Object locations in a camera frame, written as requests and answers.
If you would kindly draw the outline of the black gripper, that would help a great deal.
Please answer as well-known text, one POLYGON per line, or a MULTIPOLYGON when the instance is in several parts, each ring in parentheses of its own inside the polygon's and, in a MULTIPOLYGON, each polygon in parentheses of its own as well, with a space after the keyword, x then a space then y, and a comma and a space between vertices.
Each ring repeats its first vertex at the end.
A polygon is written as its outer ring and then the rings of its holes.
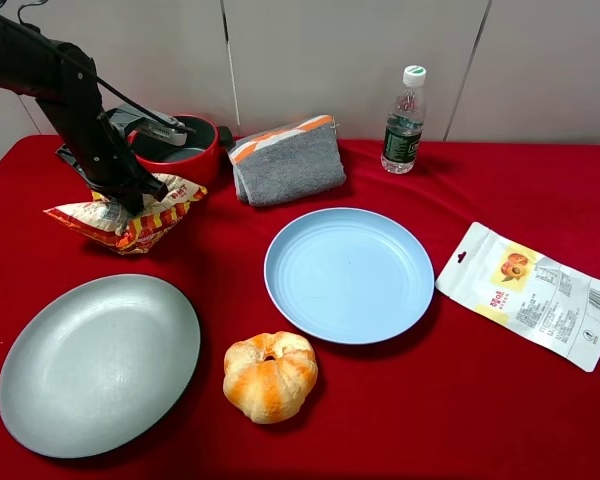
POLYGON ((137 162, 131 159, 130 149, 106 113, 95 117, 68 115, 64 160, 92 187, 111 192, 110 198, 132 216, 143 210, 143 194, 162 201, 168 193, 166 184, 156 176, 138 173, 137 162))

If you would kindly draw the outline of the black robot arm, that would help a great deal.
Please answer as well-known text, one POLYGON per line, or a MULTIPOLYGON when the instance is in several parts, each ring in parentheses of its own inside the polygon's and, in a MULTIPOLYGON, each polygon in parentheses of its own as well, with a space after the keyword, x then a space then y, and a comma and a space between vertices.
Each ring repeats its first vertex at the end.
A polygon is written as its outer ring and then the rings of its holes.
POLYGON ((137 214, 166 184, 137 160, 124 132, 111 122, 95 63, 79 47, 52 41, 0 15, 0 88, 35 99, 63 140, 57 151, 88 187, 137 214))

